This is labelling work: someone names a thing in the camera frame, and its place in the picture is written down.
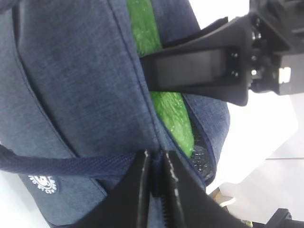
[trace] green object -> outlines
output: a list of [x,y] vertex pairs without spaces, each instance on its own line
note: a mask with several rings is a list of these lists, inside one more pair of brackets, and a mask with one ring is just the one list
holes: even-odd
[[[127,0],[138,55],[144,56],[162,49],[153,7],[150,0]],[[194,147],[194,137],[188,113],[179,93],[151,92],[155,110],[188,157]]]

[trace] navy strap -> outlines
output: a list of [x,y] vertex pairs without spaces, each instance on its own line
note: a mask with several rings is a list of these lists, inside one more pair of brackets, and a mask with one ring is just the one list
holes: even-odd
[[113,178],[124,175],[134,158],[135,153],[68,159],[24,157],[0,145],[0,170],[35,176]]

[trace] printed logo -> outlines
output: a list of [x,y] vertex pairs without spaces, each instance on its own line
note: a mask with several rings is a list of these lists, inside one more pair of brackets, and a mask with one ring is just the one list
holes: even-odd
[[54,194],[57,192],[57,184],[53,177],[45,176],[28,176],[33,184],[37,185],[37,188],[46,194]]

